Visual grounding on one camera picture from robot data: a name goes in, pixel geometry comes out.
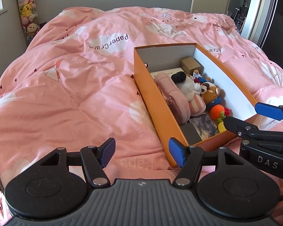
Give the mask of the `orange crochet toy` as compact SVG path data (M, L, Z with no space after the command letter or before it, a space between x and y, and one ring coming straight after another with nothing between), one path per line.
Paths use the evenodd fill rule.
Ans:
M217 104L210 109L210 118L216 121L217 129L220 133L226 131L224 127L223 120L229 116L230 111L228 108L224 108L224 106Z

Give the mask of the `brown sailor plush keychain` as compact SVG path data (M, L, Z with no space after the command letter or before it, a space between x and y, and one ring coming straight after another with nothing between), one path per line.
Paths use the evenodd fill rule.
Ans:
M206 108L210 110L215 105L221 104L220 88L212 83L212 79L202 77L199 70L195 69L190 78L194 81L196 90L200 93L203 101L206 104Z

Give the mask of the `pink fabric pouch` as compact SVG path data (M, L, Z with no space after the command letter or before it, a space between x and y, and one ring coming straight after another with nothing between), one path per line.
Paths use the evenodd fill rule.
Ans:
M189 103L173 80L166 73L159 73L154 78L154 82L163 95L178 124L187 123L191 116Z

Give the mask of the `white black-eared plush toy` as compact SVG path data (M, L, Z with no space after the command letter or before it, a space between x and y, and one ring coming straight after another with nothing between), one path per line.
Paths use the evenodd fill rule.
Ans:
M191 117L202 115L206 110L206 104L201 96L201 85L195 83L184 71L171 75L171 79L187 98Z

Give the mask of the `tan square gift box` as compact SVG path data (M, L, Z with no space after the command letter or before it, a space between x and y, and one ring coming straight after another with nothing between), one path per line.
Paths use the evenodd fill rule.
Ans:
M203 73L204 67L193 57L186 57L180 60L180 67L188 74L192 75L194 70Z

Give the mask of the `long white box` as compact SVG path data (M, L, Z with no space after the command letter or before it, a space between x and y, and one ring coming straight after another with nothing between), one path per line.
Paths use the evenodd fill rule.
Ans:
M178 73L178 72L184 72L184 70L181 67L178 68L172 68L172 69L166 69L166 70L160 70L160 71L155 71L155 72L151 72L150 75L152 76L152 78L154 79L159 73L165 73L167 74L169 77L171 77L172 75Z

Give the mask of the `dark grey box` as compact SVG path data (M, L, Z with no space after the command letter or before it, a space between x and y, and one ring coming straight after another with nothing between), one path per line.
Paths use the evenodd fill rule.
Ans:
M189 145L194 145L202 141L194 125L190 122L180 126Z

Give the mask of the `orange cardboard box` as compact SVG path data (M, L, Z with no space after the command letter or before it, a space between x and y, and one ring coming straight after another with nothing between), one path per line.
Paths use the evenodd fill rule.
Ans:
M166 99L155 84L151 73L180 66L180 59L195 58L204 73L221 88L223 104L237 119L252 122L256 118L257 101L247 88L218 59L196 43L157 44L134 48L134 80L146 105L155 131L172 168L176 162L169 152L169 138L177 138L183 145L190 142L168 107Z

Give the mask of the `pink printed duvet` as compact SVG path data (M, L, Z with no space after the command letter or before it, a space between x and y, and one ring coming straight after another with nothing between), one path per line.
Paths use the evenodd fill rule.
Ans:
M283 105L283 69L224 14L68 8L0 78L0 199L11 179L52 150L76 152L110 137L109 179L174 179L178 170L133 79L134 48L167 43L198 43L257 101Z

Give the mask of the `sliding wardrobe door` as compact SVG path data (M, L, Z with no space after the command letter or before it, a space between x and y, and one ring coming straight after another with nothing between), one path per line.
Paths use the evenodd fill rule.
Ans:
M240 35L283 68L283 0L240 0L245 15Z

